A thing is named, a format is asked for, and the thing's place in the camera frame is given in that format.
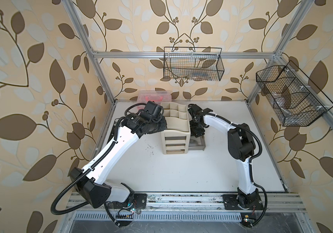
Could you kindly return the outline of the grey top drawer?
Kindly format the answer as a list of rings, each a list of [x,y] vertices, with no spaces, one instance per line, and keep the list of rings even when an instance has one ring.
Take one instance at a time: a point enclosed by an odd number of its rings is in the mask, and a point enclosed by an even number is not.
[[[189,140],[188,150],[202,150],[204,151],[206,147],[204,136],[194,137],[191,136]]]

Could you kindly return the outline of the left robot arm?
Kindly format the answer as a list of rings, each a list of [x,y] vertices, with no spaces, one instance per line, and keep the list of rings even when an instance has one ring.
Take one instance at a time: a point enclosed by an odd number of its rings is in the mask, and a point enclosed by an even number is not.
[[[164,108],[152,101],[143,103],[143,106],[144,108],[136,113],[126,109],[124,116],[114,122],[113,137],[107,145],[83,168],[71,171],[72,182],[52,202],[52,214],[67,214],[88,204],[93,208],[106,207],[108,203],[118,203],[124,207],[132,205],[134,191],[128,185],[125,183],[116,185],[106,180],[115,164],[142,136],[166,130]],[[85,202],[65,210],[58,210],[56,208],[58,202],[72,188],[77,190]]]

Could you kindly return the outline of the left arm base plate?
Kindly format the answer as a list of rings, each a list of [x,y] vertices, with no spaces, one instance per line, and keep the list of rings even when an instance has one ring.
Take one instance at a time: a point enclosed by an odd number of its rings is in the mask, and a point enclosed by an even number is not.
[[[146,193],[135,193],[125,202],[110,202],[108,205],[112,209],[145,209],[147,205]]]

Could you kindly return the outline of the beige drawer organizer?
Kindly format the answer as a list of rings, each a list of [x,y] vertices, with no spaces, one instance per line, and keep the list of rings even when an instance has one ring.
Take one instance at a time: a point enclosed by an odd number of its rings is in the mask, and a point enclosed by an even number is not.
[[[166,129],[161,132],[163,154],[186,154],[191,136],[188,109],[186,105],[162,102]]]

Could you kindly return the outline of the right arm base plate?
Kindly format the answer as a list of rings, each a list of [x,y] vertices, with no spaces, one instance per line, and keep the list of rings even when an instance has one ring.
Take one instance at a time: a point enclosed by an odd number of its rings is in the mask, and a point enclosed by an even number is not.
[[[222,196],[225,210],[263,210],[263,202],[259,195],[225,194]]]

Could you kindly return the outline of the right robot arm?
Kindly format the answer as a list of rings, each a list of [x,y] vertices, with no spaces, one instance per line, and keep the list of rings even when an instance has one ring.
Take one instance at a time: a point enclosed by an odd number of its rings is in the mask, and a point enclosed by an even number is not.
[[[222,116],[216,115],[209,108],[202,109],[196,104],[188,105],[191,115],[191,135],[201,137],[205,129],[213,127],[227,136],[228,152],[235,159],[238,171],[238,206],[249,209],[256,201],[259,201],[259,186],[253,178],[252,161],[262,153],[262,145],[259,138],[243,124],[236,124]]]

